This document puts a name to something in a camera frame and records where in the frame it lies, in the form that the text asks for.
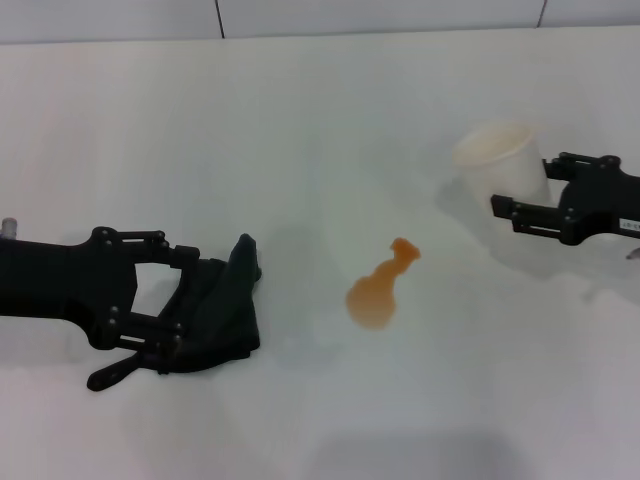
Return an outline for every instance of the sticker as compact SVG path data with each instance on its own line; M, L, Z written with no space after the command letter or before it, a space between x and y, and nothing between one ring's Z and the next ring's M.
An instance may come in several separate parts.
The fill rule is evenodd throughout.
M626 218L621 218L620 228L623 230L631 230L632 232L640 233L640 222L636 222L635 220L628 220Z

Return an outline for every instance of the orange liquid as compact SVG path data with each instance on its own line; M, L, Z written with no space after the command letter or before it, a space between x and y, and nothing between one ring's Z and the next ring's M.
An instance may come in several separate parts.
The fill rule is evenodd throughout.
M396 278L420 258L420 250L404 238L391 245L393 259L382 262L368 277L359 279L347 293L347 309L360 326L381 330L396 310L393 286Z

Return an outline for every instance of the white paper cup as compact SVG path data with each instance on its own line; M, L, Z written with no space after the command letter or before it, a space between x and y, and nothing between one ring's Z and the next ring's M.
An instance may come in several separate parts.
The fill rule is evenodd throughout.
M548 205L549 185L533 128L512 122L490 123L472 131L453 149L476 201L491 212L491 196Z

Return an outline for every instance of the white wall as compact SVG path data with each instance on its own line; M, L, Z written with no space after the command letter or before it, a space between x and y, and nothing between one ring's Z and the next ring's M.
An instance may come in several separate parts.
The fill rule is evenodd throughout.
M219 0L227 37L535 27L543 0Z
M544 0L218 0L229 38L533 28ZM640 0L548 0L544 27L640 24ZM0 43L220 38L216 0L0 0Z
M214 0L0 0L0 42L220 38Z
M640 24L639 0L549 0L543 27Z

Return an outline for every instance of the white tabletop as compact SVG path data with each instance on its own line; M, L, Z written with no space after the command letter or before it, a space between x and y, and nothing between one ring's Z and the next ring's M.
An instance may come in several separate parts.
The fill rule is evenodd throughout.
M0 48L0 216L73 244L257 241L262 348L138 371L63 321L0 321L3 479L602 480L640 473L638 242L479 216L450 162L495 118L640 175L640 28ZM388 328L344 297L403 236ZM137 307L174 285L147 267Z

